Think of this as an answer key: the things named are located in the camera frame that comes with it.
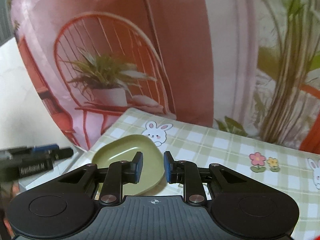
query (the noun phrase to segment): round pad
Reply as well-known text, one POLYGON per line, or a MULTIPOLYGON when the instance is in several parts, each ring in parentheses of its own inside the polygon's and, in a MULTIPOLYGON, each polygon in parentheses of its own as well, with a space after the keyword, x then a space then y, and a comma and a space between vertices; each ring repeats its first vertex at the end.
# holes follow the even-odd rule
POLYGON ((223 228, 253 239, 274 239, 292 232, 299 218, 297 204, 282 192, 219 194, 211 213, 223 228))
POLYGON ((67 207, 66 201, 57 196, 43 196, 31 202, 30 211, 40 217, 53 217, 59 215, 67 207))
POLYGON ((250 196, 240 200, 239 208, 253 217, 267 217, 276 210, 277 206, 267 197, 250 196))
POLYGON ((24 192, 12 199, 7 216, 13 231, 32 239, 55 239, 80 230, 94 215, 85 193, 24 192))

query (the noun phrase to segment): crosshair marking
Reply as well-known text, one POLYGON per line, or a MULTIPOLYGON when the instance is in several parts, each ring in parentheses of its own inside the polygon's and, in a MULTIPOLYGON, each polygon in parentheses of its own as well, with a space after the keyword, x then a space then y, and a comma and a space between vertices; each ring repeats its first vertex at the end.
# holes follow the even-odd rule
POLYGON ((149 202, 151 202, 152 204, 158 204, 159 202, 161 202, 161 201, 159 201, 159 200, 157 200, 157 199, 153 199, 153 200, 151 200, 151 201, 149 201, 149 202))

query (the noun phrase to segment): white flower pot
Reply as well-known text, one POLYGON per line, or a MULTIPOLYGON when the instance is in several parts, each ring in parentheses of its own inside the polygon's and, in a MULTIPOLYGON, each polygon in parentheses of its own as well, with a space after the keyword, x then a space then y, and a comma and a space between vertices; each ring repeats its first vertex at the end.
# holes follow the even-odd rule
POLYGON ((93 89, 92 94, 106 106, 128 106, 123 88, 93 89))

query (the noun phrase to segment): potted plant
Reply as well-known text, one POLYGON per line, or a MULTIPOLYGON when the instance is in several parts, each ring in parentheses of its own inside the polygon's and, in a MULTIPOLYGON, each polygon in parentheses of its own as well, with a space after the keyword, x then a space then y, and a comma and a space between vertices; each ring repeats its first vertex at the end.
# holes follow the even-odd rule
POLYGON ((115 55, 91 55, 78 48, 84 61, 76 60, 73 64, 78 76, 69 83, 82 84, 83 90, 90 89, 95 99, 108 106, 127 106, 126 92, 132 97, 129 86, 138 86, 138 80, 155 78, 141 73, 137 65, 128 63, 115 55))

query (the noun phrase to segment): yellow flower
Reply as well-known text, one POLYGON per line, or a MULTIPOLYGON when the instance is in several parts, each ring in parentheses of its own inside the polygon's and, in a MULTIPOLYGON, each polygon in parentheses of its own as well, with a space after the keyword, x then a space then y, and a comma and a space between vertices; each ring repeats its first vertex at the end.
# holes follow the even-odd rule
POLYGON ((279 166, 278 160, 277 160, 277 159, 274 159, 274 158, 272 158, 272 157, 269 157, 269 159, 267 160, 267 163, 269 164, 270 168, 278 167, 278 166, 279 166))

